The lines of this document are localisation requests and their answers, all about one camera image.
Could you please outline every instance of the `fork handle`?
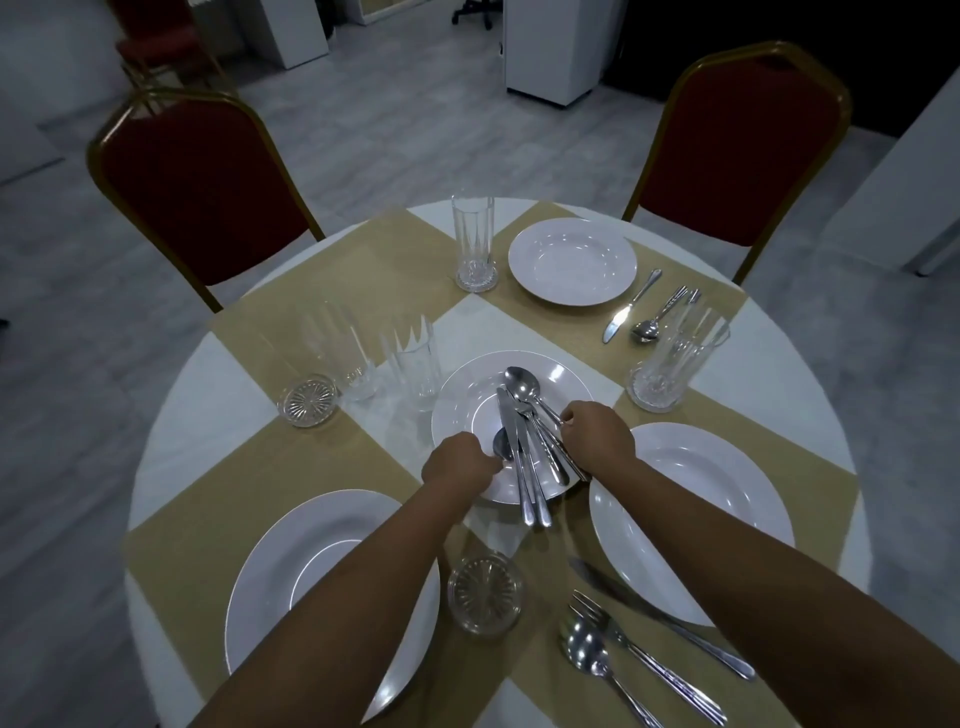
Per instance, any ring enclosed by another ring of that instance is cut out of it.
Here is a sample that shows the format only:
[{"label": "fork handle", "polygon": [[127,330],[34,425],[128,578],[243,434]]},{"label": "fork handle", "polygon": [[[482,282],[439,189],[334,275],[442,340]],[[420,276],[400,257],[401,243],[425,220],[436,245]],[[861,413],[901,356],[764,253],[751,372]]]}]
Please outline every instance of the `fork handle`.
[{"label": "fork handle", "polygon": [[610,673],[606,680],[608,683],[610,683],[616,694],[618,694],[623,702],[627,704],[627,707],[630,708],[630,712],[634,714],[634,717],[637,720],[643,723],[643,725],[645,725],[647,728],[663,728],[663,724],[654,717],[654,714],[644,708],[643,704],[639,700],[630,695],[620,681],[613,676],[613,673]]},{"label": "fork handle", "polygon": [[724,725],[727,722],[727,715],[706,693],[694,688],[680,675],[669,667],[661,665],[654,657],[636,644],[627,640],[627,650],[640,660],[645,666],[651,669],[657,676],[673,689],[677,695],[692,705],[713,725]]}]

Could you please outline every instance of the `spoon head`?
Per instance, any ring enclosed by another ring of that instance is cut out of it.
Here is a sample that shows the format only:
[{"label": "spoon head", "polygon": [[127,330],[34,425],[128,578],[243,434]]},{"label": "spoon head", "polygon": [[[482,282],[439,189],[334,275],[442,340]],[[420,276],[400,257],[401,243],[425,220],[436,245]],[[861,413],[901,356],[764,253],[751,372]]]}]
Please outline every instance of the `spoon head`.
[{"label": "spoon head", "polygon": [[660,326],[656,321],[641,321],[630,329],[630,336],[640,344],[649,344],[651,341],[657,341],[660,335]]},{"label": "spoon head", "polygon": [[519,400],[536,397],[540,393],[540,382],[532,372],[522,367],[507,367],[503,378],[507,391]]},{"label": "spoon head", "polygon": [[514,454],[510,452],[510,440],[507,439],[507,430],[503,427],[493,435],[493,454],[508,463],[514,462]]},{"label": "spoon head", "polygon": [[610,670],[603,636],[578,615],[572,615],[561,624],[560,650],[570,664],[581,672],[605,677]]}]

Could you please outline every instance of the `red chair seat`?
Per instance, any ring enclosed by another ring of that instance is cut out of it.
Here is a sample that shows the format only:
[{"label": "red chair seat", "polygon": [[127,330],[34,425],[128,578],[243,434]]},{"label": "red chair seat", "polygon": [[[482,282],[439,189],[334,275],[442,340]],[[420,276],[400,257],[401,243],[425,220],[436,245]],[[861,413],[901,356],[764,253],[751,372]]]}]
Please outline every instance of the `red chair seat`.
[{"label": "red chair seat", "polygon": [[201,50],[200,36],[192,25],[174,28],[156,36],[140,39],[124,38],[117,41],[117,51],[124,61],[134,64],[145,63],[151,68],[182,61]]}]

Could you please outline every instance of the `cutlery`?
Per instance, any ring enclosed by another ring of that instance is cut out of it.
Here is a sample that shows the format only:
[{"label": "cutlery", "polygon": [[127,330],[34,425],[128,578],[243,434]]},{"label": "cutlery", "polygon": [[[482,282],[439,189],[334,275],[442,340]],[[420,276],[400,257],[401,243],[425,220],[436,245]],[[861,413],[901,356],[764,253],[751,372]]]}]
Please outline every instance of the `cutlery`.
[{"label": "cutlery", "polygon": [[537,506],[537,520],[544,528],[553,525],[553,519],[550,516],[550,509],[546,506],[546,496],[543,494],[543,486],[540,484],[540,474],[537,473],[537,467],[534,465],[534,451],[530,447],[530,434],[527,429],[527,421],[520,417],[520,413],[514,410],[516,420],[516,437],[520,442],[520,456],[523,459],[523,479],[530,484],[533,481],[534,502]]},{"label": "cutlery", "polygon": [[533,525],[537,522],[534,516],[534,505],[530,502],[530,492],[527,490],[527,481],[523,476],[523,467],[520,463],[520,443],[516,435],[519,415],[514,409],[514,398],[507,394],[504,387],[496,388],[496,400],[500,406],[500,422],[507,431],[507,440],[510,442],[510,452],[513,455],[514,472],[516,473],[516,490],[520,494],[520,510],[523,513],[523,522]]},{"label": "cutlery", "polygon": [[754,680],[756,678],[756,670],[754,670],[749,663],[741,660],[735,655],[731,655],[731,653],[727,650],[705,640],[700,635],[694,634],[684,627],[677,619],[674,619],[670,615],[658,609],[642,596],[635,594],[629,588],[610,578],[605,573],[591,566],[583,559],[570,556],[567,558],[567,562],[570,564],[570,567],[580,574],[581,577],[583,577],[583,579],[594,589],[603,592],[610,598],[616,599],[621,604],[626,604],[635,612],[638,612],[645,617],[649,617],[654,621],[658,621],[663,626],[672,629],[685,640],[696,644],[708,655],[726,665],[744,680]]},{"label": "cutlery", "polygon": [[573,598],[579,602],[579,607],[583,610],[584,616],[589,619],[593,626],[603,633],[603,636],[622,647],[625,647],[630,654],[640,660],[646,667],[650,668],[663,682],[687,703],[692,705],[701,715],[705,716],[714,725],[724,725],[727,722],[727,715],[719,705],[710,699],[703,691],[694,688],[680,675],[669,667],[661,665],[654,657],[634,643],[626,633],[617,624],[616,619],[597,604],[589,596],[579,590],[573,590]]},{"label": "cutlery", "polygon": [[603,330],[603,343],[608,343],[613,339],[613,335],[620,328],[620,325],[627,320],[627,317],[630,316],[630,309],[634,307],[634,303],[640,300],[640,296],[647,292],[647,289],[650,288],[654,283],[660,280],[660,276],[663,275],[663,271],[660,268],[652,271],[650,276],[647,278],[647,282],[643,284],[643,287],[636,292],[636,295],[630,299],[630,302],[627,303],[623,308],[613,314],[613,318],[607,324],[607,327]]},{"label": "cutlery", "polygon": [[554,425],[557,427],[564,425],[560,415],[554,412],[540,396],[540,381],[534,376],[533,372],[528,372],[522,367],[507,367],[503,376],[506,379],[507,391],[514,396],[514,399],[524,401],[527,404],[539,404],[547,416],[553,420]]},{"label": "cutlery", "polygon": [[605,680],[627,704],[633,716],[647,728],[663,728],[663,724],[630,695],[613,675],[610,655],[603,646],[603,635],[594,629],[572,604],[567,605],[575,615],[560,628],[560,650],[570,664],[587,675]]},{"label": "cutlery", "polygon": [[[553,432],[551,432],[546,425],[540,421],[540,415],[537,414],[537,410],[533,404],[528,404],[520,400],[516,401],[516,411],[520,413],[520,416],[526,418],[528,422],[534,424],[534,427],[537,430],[537,433],[540,437],[545,440],[547,443],[553,446],[553,450],[558,452],[566,463],[570,466],[570,469],[573,471],[578,478],[583,480],[585,483],[590,482],[589,473],[585,473],[580,469],[580,467],[573,462],[573,458],[570,457],[570,453],[566,451],[564,444],[560,441]],[[569,477],[566,480],[566,484],[569,484]]]},{"label": "cutlery", "polygon": [[663,308],[660,309],[660,312],[654,316],[652,319],[647,319],[646,321],[641,321],[639,324],[635,325],[630,329],[630,335],[633,337],[634,341],[639,342],[640,344],[649,344],[651,341],[657,341],[657,337],[660,336],[660,319],[666,316],[667,311],[674,307],[674,305],[686,295],[686,292],[690,290],[685,285],[682,285],[677,291],[667,299],[667,302],[663,305]]}]

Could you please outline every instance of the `forearm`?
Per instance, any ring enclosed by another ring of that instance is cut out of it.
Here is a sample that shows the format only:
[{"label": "forearm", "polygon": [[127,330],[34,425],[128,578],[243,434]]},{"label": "forearm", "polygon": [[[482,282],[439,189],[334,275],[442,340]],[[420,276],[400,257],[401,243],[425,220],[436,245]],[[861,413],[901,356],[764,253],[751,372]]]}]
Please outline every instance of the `forearm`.
[{"label": "forearm", "polygon": [[960,667],[832,571],[638,460],[598,477],[804,725],[957,709]]},{"label": "forearm", "polygon": [[357,725],[394,657],[463,489],[424,485],[298,602],[195,726]]}]

